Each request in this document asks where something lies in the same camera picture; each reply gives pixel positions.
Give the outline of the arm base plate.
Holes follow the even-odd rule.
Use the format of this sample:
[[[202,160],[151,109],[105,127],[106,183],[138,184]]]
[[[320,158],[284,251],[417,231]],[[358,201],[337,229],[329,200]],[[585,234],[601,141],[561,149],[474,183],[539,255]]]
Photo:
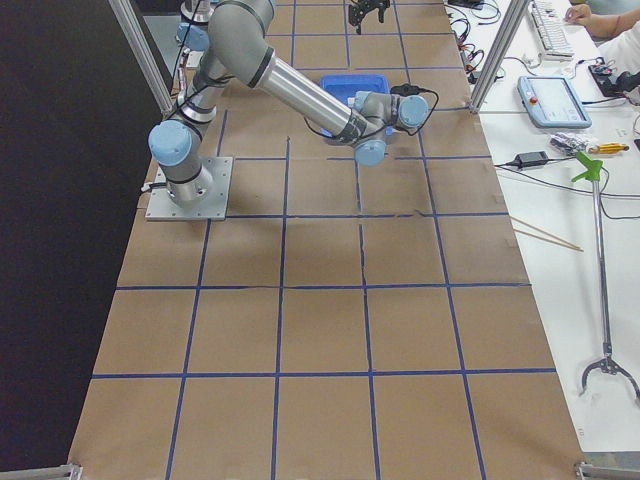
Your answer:
[[[146,209],[149,221],[199,221],[226,218],[229,189],[232,178],[233,157],[201,157],[201,171],[192,181],[184,184],[166,180],[157,168],[155,183]]]

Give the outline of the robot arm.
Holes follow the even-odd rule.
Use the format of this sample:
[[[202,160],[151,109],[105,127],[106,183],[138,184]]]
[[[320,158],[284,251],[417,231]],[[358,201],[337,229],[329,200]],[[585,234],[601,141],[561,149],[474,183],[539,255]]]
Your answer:
[[[301,114],[329,132],[333,142],[353,148],[356,161],[367,166],[383,160],[387,129],[414,135],[428,120],[428,103],[418,94],[359,91],[353,106],[347,106],[327,93],[267,43],[275,12],[273,1],[221,1],[213,8],[209,43],[191,84],[148,137],[173,205],[196,207],[221,195],[212,168],[198,151],[231,79]]]

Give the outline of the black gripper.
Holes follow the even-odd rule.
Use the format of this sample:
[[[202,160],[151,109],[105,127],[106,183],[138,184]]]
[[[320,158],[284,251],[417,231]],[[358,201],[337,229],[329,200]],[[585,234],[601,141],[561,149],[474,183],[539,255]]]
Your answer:
[[[385,12],[390,7],[389,0],[356,0],[348,5],[348,21],[350,25],[360,25],[364,18],[372,12],[377,13],[380,23],[384,22]]]

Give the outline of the person's hand at keyboard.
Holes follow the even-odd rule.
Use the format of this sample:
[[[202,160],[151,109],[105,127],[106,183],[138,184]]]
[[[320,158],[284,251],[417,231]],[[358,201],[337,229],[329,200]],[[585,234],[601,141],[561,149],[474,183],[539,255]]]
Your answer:
[[[571,25],[588,25],[592,20],[592,11],[587,4],[572,5],[564,15],[564,21]]]

